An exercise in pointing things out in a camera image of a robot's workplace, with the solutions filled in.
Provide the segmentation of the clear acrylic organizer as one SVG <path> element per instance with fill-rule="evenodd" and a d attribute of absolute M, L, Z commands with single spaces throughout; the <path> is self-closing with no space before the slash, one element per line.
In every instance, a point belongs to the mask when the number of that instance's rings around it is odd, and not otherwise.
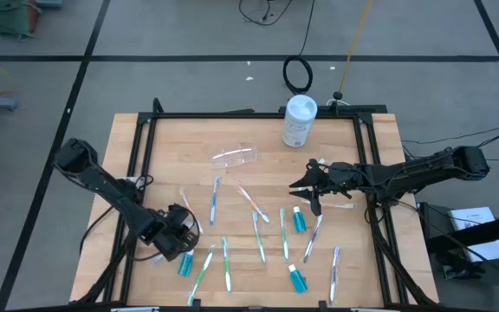
<path fill-rule="evenodd" d="M 211 156 L 211 165 L 214 168 L 223 169 L 248 164 L 257 159 L 257 149 L 253 146 L 222 149 L 219 153 Z"/>

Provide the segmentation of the green toothbrush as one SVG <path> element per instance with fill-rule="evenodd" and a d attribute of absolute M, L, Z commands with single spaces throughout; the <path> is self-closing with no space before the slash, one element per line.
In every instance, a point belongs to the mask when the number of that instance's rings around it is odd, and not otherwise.
<path fill-rule="evenodd" d="M 253 222 L 254 232 L 256 235 L 257 248 L 259 250 L 259 255 L 260 255 L 262 263 L 266 264 L 266 262 L 267 262 L 266 254 L 265 254 L 264 247 L 262 244 L 262 238 L 261 238 L 260 231 L 259 231 L 258 220 L 259 220 L 258 212 L 253 211 L 252 212 L 252 222 Z"/>
<path fill-rule="evenodd" d="M 231 293 L 231 276 L 230 276 L 230 263 L 228 258 L 228 243 L 226 237 L 222 237 L 223 260 L 224 260 L 224 280 L 225 288 L 228 293 Z"/>
<path fill-rule="evenodd" d="M 286 224 L 286 212 L 284 208 L 279 210 L 280 224 L 281 224 L 281 235 L 282 235 L 282 248 L 283 256 L 286 262 L 289 261 L 289 247 L 288 247 L 288 235 L 287 235 L 287 224 Z"/>
<path fill-rule="evenodd" d="M 215 245 L 212 245 L 207 253 L 207 256 L 204 260 L 202 268 L 198 273 L 196 282 L 195 282 L 194 286 L 192 287 L 191 292 L 189 294 L 188 301 L 187 301 L 187 303 L 189 305 L 193 304 L 198 287 L 200 286 L 201 282 L 203 281 L 205 273 L 208 270 L 209 266 L 211 265 L 211 261 L 212 261 L 212 258 L 214 256 L 214 250 L 215 250 Z"/>

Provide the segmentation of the white booklet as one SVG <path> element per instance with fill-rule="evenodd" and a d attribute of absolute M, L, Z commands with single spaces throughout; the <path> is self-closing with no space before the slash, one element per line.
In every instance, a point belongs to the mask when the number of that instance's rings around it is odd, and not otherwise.
<path fill-rule="evenodd" d="M 448 216 L 455 231 L 464 230 L 479 224 L 495 221 L 495 217 L 489 207 L 469 208 L 448 211 Z M 471 245 L 470 250 L 464 249 L 464 254 L 472 263 L 481 262 L 482 259 L 476 255 L 480 254 L 487 260 L 499 259 L 499 239 L 496 241 Z"/>

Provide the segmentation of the blue toothbrush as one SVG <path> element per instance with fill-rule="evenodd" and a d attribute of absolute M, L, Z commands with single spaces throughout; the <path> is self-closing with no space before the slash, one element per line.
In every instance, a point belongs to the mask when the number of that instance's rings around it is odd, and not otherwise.
<path fill-rule="evenodd" d="M 216 176 L 214 179 L 212 196 L 211 196 L 210 225 L 214 225 L 216 219 L 217 191 L 219 186 L 220 186 L 220 176 Z"/>

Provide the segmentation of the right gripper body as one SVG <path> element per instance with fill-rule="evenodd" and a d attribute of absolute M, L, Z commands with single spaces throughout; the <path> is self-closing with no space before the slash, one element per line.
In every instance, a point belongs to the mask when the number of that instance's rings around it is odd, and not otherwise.
<path fill-rule="evenodd" d="M 359 190 L 364 185 L 363 174 L 357 166 L 335 162 L 331 165 L 319 164 L 322 179 L 317 186 L 317 192 L 324 194 L 341 194 L 349 196 L 350 191 Z"/>

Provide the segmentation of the black side stand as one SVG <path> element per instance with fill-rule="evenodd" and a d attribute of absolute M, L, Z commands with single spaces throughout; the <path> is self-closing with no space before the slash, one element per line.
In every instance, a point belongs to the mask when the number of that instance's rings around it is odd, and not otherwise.
<path fill-rule="evenodd" d="M 460 209 L 450 209 L 426 202 L 418 206 L 427 251 L 441 265 L 443 277 L 445 279 L 480 280 L 499 285 L 499 259 L 487 260 L 476 253 L 482 261 L 472 263 L 463 251 L 464 249 L 472 251 L 471 245 L 498 240 L 499 218 L 495 217 L 492 212 L 495 221 L 455 231 L 448 216 L 450 210 Z"/>

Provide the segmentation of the white wipes canister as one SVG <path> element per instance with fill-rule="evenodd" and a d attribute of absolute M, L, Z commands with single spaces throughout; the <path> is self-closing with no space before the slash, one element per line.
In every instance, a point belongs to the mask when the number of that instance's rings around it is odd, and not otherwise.
<path fill-rule="evenodd" d="M 303 146 L 317 112 L 317 104 L 311 97 L 298 94 L 290 98 L 284 115 L 283 143 L 295 148 Z"/>

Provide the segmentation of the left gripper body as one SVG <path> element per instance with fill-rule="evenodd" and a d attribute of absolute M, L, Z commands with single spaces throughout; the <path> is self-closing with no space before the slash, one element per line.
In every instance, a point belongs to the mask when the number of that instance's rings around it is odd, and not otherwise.
<path fill-rule="evenodd" d="M 152 210 L 152 222 L 147 242 L 167 260 L 192 251 L 200 238 L 201 227 L 194 213 L 187 207 L 172 204 L 167 210 Z"/>

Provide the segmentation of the small black tripod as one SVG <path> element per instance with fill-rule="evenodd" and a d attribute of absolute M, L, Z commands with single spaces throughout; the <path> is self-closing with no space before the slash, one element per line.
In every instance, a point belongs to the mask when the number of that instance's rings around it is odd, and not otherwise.
<path fill-rule="evenodd" d="M 340 111 L 340 107 L 349 107 L 350 104 L 343 101 L 343 93 L 341 91 L 335 91 L 333 93 L 333 98 L 327 101 L 327 107 L 332 112 L 334 116 L 337 116 Z"/>

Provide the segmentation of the blue mouthwash bottle white cap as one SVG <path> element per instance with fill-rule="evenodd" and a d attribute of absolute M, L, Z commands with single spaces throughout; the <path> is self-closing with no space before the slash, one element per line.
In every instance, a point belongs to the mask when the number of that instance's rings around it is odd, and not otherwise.
<path fill-rule="evenodd" d="M 297 233 L 303 233 L 307 230 L 305 217 L 304 214 L 301 212 L 301 208 L 299 206 L 293 207 L 293 220 L 294 220 L 294 227 Z"/>
<path fill-rule="evenodd" d="M 193 254 L 194 250 L 187 251 L 183 254 L 183 257 L 180 261 L 180 265 L 178 268 L 179 276 L 188 277 L 190 275 L 194 259 Z"/>
<path fill-rule="evenodd" d="M 308 290 L 307 282 L 305 277 L 296 268 L 294 264 L 288 266 L 290 281 L 295 287 L 297 293 L 304 293 Z"/>

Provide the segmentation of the orange toothbrush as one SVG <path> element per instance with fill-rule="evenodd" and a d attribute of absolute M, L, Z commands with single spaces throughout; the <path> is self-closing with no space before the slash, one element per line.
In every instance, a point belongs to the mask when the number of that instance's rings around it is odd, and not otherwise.
<path fill-rule="evenodd" d="M 306 199 L 301 199 L 302 203 L 311 205 L 309 200 Z M 330 208 L 340 208 L 340 209 L 353 209 L 354 204 L 353 203 L 347 203 L 347 204 L 334 204 L 334 203 L 328 203 L 328 202 L 320 202 L 321 207 L 330 207 Z"/>
<path fill-rule="evenodd" d="M 180 194 L 181 198 L 184 201 L 185 207 L 195 216 L 195 212 L 193 211 L 193 209 L 190 206 L 190 203 L 189 203 L 188 198 L 187 198 L 186 193 L 185 193 L 185 189 L 183 187 L 181 187 L 179 189 L 179 194 Z M 199 223 L 199 221 L 198 221 L 197 218 L 194 217 L 194 220 L 195 220 L 196 225 L 198 226 L 199 233 L 201 235 L 203 235 L 204 231 L 203 231 L 203 229 L 201 227 L 201 224 Z"/>
<path fill-rule="evenodd" d="M 246 190 L 241 185 L 237 185 L 237 190 L 249 202 L 251 207 L 262 218 L 262 220 L 266 223 L 269 223 L 269 217 L 267 216 L 267 214 L 262 211 L 262 209 L 253 200 L 253 198 L 246 192 Z"/>

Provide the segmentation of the green bag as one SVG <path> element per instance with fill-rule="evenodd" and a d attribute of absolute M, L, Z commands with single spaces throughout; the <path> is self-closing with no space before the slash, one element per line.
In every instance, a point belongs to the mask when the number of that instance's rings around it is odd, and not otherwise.
<path fill-rule="evenodd" d="M 31 38 L 41 14 L 36 0 L 0 0 L 0 34 Z"/>

